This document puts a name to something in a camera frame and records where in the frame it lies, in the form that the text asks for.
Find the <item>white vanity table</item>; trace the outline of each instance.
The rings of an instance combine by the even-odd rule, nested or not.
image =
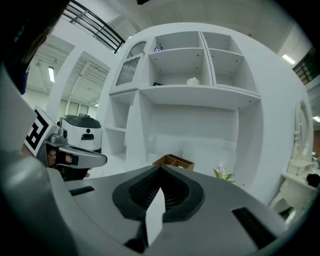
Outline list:
[[[308,185],[305,177],[293,175],[291,173],[281,174],[284,182],[281,185],[280,192],[272,200],[270,207],[275,208],[280,200],[284,199],[286,203],[295,208],[295,215],[292,223],[298,220],[305,212],[312,201],[316,188]]]

